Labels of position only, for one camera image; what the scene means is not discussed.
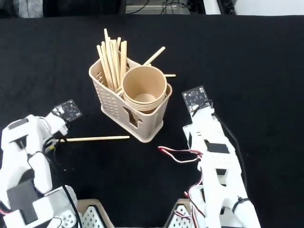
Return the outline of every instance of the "beige plastic basket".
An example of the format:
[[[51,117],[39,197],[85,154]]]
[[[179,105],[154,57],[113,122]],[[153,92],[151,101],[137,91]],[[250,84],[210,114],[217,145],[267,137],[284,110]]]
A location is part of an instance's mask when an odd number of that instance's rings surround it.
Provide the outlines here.
[[[130,68],[140,64],[127,59]],[[168,84],[164,101],[151,114],[144,114],[128,105],[119,95],[107,88],[104,71],[100,60],[89,69],[89,75],[94,83],[101,111],[121,125],[139,141],[150,142],[163,126],[163,116],[168,100],[172,94],[172,87]]]

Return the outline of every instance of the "white robotic arm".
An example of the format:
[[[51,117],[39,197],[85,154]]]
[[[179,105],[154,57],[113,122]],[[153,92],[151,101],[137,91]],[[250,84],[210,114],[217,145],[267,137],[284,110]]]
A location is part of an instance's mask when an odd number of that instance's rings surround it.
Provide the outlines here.
[[[51,192],[52,179],[45,153],[58,143],[55,136],[66,135],[69,122],[80,116],[74,102],[69,100],[56,106],[47,117],[29,115],[2,131],[0,206],[10,212],[4,217],[8,228],[36,227],[55,215],[73,210],[66,190],[59,188]],[[20,183],[28,170],[33,170],[33,179]],[[74,191],[70,187],[67,191],[76,204]]]
[[[215,115],[213,103],[202,86],[184,92],[183,98],[192,123],[183,127],[189,150],[181,151],[194,153],[197,157],[179,161],[169,153],[175,150],[159,149],[179,163],[199,161],[197,168],[201,179],[185,193],[192,208],[191,228],[260,228],[241,177],[235,148],[222,126],[232,133]]]

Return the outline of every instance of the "chopstick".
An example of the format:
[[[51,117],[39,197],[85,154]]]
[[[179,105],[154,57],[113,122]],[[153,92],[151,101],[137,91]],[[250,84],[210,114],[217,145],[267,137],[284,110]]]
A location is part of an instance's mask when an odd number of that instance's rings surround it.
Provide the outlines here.
[[[105,76],[105,80],[106,80],[106,82],[108,84],[108,87],[111,90],[114,90],[112,79],[111,79],[111,76],[109,75],[109,72],[107,70],[107,67],[106,67],[106,64],[105,64],[105,61],[104,61],[104,56],[103,56],[102,50],[100,48],[100,45],[97,45],[97,51],[98,51],[98,54],[99,54],[101,65],[102,65],[103,70],[104,70],[104,76]]]
[[[71,138],[66,139],[68,142],[83,142],[83,141],[96,141],[96,140],[117,140],[129,139],[130,136],[105,136],[105,137],[87,137],[87,138]]]
[[[117,48],[116,39],[113,40],[112,45],[113,45],[113,53],[114,53],[113,62],[114,62],[115,71],[116,71],[117,88],[119,88],[121,80],[120,80],[120,66],[119,66],[118,50],[117,50],[118,48]]]
[[[101,46],[97,45],[97,51],[104,70],[105,81],[109,89],[115,92],[120,91],[119,88],[127,72],[127,41],[122,41],[121,37],[118,37],[117,40],[111,40],[107,29],[104,29],[104,39],[105,41],[102,41]],[[151,62],[165,49],[165,47],[161,47],[143,66],[151,66]],[[165,76],[175,77],[176,75],[165,74]]]
[[[161,52],[164,51],[164,49],[166,49],[165,47],[161,47],[157,52],[155,52],[154,55],[152,55],[144,64],[143,66],[146,66],[148,64],[150,64],[154,59],[156,59],[157,56],[160,55]]]
[[[164,74],[165,77],[176,77],[176,75]]]
[[[121,55],[120,55],[120,81],[123,81],[127,67],[127,41],[121,43]]]
[[[117,50],[119,50],[120,41],[122,41],[121,37],[117,38],[117,46],[118,46]]]

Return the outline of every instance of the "black tablecloth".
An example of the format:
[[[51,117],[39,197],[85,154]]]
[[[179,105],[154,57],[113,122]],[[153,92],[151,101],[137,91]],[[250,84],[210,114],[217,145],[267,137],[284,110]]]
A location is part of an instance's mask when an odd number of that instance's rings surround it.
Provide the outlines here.
[[[96,45],[128,41],[128,57],[155,61],[173,95],[164,127],[150,143],[76,142],[58,147],[58,176],[79,199],[97,198],[116,226],[162,226],[199,177],[156,147],[186,148],[190,122],[181,92],[204,85],[216,113],[239,140],[248,195],[262,227],[299,225],[303,190],[304,17],[125,16],[0,20],[0,128],[28,114],[47,115],[73,99],[83,117],[70,137],[128,134],[100,111],[89,67]]]

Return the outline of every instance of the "black circuit board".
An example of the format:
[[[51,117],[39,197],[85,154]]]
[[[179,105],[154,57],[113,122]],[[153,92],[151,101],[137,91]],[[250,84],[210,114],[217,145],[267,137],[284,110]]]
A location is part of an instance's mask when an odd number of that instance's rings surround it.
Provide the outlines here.
[[[189,113],[193,112],[201,103],[208,100],[207,94],[202,85],[183,92],[182,97],[184,98]],[[209,105],[209,103],[206,103],[201,108],[207,107]]]
[[[57,105],[55,108],[69,122],[82,116],[82,113],[79,111],[73,100],[68,100],[62,104]]]

